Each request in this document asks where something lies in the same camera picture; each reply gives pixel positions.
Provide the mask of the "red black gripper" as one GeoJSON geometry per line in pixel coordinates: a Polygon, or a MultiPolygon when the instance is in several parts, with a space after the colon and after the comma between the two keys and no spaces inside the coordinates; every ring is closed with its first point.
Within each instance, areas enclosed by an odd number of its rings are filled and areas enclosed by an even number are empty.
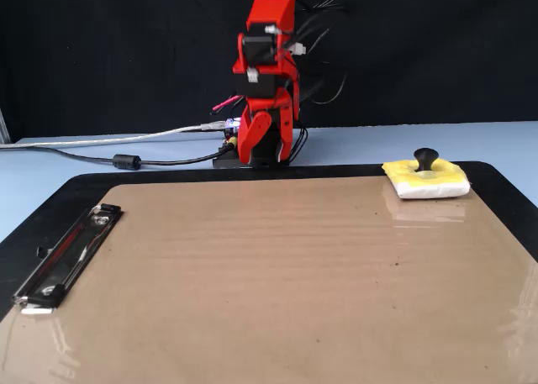
{"type": "Polygon", "coordinates": [[[298,73],[235,74],[237,92],[247,104],[240,118],[238,130],[238,155],[243,164],[251,161],[252,149],[261,141],[271,126],[271,115],[267,111],[279,108],[280,145],[277,160],[284,162],[290,156],[293,145],[293,121],[299,115],[298,73]]]}

